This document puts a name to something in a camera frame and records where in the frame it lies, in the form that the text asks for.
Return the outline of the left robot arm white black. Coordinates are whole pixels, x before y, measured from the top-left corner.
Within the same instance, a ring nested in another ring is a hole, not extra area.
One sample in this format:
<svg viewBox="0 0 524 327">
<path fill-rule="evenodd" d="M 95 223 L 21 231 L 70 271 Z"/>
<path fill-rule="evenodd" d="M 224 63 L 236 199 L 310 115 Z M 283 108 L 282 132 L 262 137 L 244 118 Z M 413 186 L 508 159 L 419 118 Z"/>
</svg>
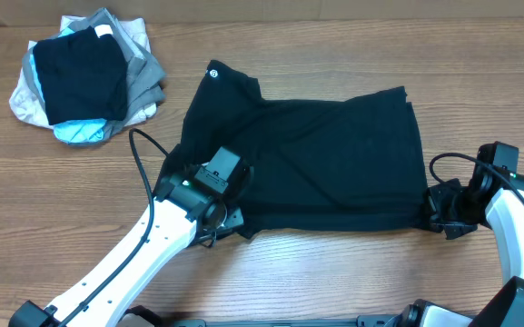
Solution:
<svg viewBox="0 0 524 327">
<path fill-rule="evenodd" d="M 164 176 L 132 230 L 80 282 L 44 308 L 25 302 L 9 327 L 117 325 L 176 254 L 195 244 L 211 247 L 242 226 L 235 200 L 251 175 L 205 165 Z"/>
</svg>

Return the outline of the folded grey shirt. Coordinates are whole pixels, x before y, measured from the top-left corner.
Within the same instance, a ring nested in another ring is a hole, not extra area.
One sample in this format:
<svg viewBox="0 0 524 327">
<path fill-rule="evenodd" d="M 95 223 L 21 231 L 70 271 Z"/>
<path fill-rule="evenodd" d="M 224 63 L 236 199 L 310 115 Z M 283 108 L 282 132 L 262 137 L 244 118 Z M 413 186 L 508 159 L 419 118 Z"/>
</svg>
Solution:
<svg viewBox="0 0 524 327">
<path fill-rule="evenodd" d="M 87 17 L 76 15 L 64 15 L 61 18 L 60 32 L 55 37 L 62 37 L 74 32 L 84 30 L 86 27 L 93 27 L 100 34 L 108 33 L 115 37 L 124 53 L 127 61 L 127 96 L 128 106 L 126 117 L 122 121 L 107 121 L 104 127 L 104 139 L 95 144 L 108 141 L 112 136 L 119 134 L 124 128 L 130 126 L 124 125 L 124 120 L 133 115 L 133 108 L 137 105 L 145 106 L 158 100 L 158 103 L 164 99 L 164 93 L 160 86 L 161 80 L 165 78 L 165 71 L 158 63 L 157 59 L 151 52 L 144 50 L 136 43 L 125 31 L 116 15 L 111 14 L 107 8 L 103 7 Z M 27 52 L 22 58 L 22 68 L 29 66 L 28 58 L 30 51 L 36 45 L 35 41 L 28 44 Z M 29 88 L 36 94 L 34 80 L 29 69 L 28 81 Z M 70 144 L 75 146 L 90 146 L 89 144 Z"/>
</svg>

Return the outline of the folded light blue shirt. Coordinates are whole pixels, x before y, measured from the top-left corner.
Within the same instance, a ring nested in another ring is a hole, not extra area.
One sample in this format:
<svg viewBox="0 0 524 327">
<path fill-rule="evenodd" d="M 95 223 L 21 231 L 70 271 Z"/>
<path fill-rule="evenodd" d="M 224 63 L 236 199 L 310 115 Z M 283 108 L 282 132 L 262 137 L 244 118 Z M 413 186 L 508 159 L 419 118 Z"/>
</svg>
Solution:
<svg viewBox="0 0 524 327">
<path fill-rule="evenodd" d="M 44 95 L 39 82 L 35 65 L 33 51 L 30 51 L 28 63 L 34 80 L 36 94 L 39 96 L 41 105 L 44 105 Z M 104 139 L 105 119 L 72 120 L 53 125 L 56 139 L 66 144 L 95 144 Z"/>
</svg>

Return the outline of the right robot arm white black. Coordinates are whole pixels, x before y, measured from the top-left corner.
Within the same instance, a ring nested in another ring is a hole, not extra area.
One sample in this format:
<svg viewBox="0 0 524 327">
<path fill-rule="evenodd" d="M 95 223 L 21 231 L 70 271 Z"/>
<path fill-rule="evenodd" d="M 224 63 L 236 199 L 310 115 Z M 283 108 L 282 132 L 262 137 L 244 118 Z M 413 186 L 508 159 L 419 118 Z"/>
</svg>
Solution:
<svg viewBox="0 0 524 327">
<path fill-rule="evenodd" d="M 524 327 L 524 191 L 513 183 L 490 198 L 485 214 L 494 232 L 502 270 L 503 286 L 475 317 L 470 318 L 437 304 L 417 301 L 390 319 L 388 326 Z"/>
</svg>

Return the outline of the folded black shirt on pile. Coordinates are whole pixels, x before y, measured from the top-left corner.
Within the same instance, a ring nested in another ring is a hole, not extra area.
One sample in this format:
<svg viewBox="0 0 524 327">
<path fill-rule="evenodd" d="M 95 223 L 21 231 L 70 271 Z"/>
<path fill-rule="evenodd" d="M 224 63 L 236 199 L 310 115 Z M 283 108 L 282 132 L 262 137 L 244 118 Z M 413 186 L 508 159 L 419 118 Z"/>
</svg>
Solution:
<svg viewBox="0 0 524 327">
<path fill-rule="evenodd" d="M 32 53 L 49 124 L 126 117 L 128 64 L 112 35 L 90 26 L 39 41 Z"/>
</svg>

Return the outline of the black t-shirt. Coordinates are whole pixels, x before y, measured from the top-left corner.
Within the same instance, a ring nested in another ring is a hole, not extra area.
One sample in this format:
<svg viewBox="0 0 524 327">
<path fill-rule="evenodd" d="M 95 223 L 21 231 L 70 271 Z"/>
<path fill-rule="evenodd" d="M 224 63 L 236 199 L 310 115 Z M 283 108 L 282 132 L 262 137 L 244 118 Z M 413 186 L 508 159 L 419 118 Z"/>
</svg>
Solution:
<svg viewBox="0 0 524 327">
<path fill-rule="evenodd" d="M 292 228 L 377 232 L 418 227 L 427 178 L 403 87 L 346 101 L 267 100 L 258 81 L 211 61 L 162 174 L 227 147 L 252 166 L 238 199 L 242 235 Z"/>
</svg>

